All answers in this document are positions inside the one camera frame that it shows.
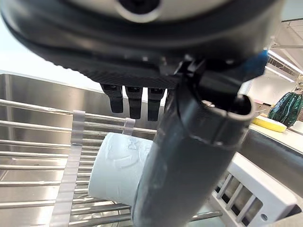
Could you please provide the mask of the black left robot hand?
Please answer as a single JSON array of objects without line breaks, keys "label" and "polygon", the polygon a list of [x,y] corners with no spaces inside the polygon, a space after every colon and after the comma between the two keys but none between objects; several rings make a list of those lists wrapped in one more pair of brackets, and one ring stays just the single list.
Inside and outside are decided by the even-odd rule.
[{"label": "black left robot hand", "polygon": [[122,89],[148,112],[168,93],[132,205],[137,227],[182,227],[241,147],[254,104],[241,85],[264,73],[282,0],[3,0],[26,48],[99,83],[114,113]]}]

